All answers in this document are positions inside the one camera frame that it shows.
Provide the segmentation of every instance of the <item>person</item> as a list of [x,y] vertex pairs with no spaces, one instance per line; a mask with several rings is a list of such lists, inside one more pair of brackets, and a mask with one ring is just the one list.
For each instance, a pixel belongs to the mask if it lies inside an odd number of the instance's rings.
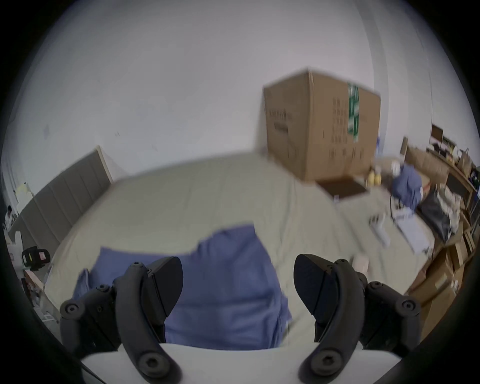
[[12,206],[9,205],[7,207],[7,213],[5,214],[5,227],[7,231],[10,230],[15,219],[16,219],[16,215],[12,211]]

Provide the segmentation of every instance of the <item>yellow bottle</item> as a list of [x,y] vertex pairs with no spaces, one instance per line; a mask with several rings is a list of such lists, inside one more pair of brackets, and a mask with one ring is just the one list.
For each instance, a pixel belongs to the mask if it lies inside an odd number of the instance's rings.
[[375,185],[375,171],[372,169],[367,177],[367,186],[372,187]]

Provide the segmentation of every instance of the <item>blue cloth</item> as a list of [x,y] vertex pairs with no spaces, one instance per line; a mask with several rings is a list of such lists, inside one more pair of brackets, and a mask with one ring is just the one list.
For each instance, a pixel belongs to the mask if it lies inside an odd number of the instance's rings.
[[[100,284],[111,285],[134,261],[149,265],[166,256],[102,248],[92,270],[80,273],[73,298]],[[219,231],[178,257],[183,290],[165,321],[168,343],[225,350],[280,345],[291,314],[252,225]]]
[[415,211],[421,201],[421,177],[409,164],[402,165],[400,175],[392,180],[392,195]]

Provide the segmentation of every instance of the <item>beige bedsheet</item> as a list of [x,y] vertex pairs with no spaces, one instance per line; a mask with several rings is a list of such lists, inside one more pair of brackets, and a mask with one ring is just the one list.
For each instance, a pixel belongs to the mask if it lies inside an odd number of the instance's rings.
[[259,154],[159,169],[112,185],[77,222],[54,255],[45,293],[59,308],[72,296],[80,271],[94,265],[101,246],[177,254],[217,229],[253,223],[293,316],[284,345],[311,342],[314,319],[293,284],[298,254],[335,261],[363,252],[370,258],[368,280],[399,292],[427,260],[412,253],[389,219],[388,249],[370,230],[368,217],[386,211],[388,196],[375,189],[334,204],[319,187],[302,184]]

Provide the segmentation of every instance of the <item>plastic bag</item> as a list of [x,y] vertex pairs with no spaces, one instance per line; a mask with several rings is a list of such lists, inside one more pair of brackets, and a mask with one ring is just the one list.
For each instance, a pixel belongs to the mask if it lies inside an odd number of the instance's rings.
[[452,229],[450,227],[450,218],[440,206],[436,188],[432,189],[419,204],[419,210],[429,227],[446,243],[452,235]]

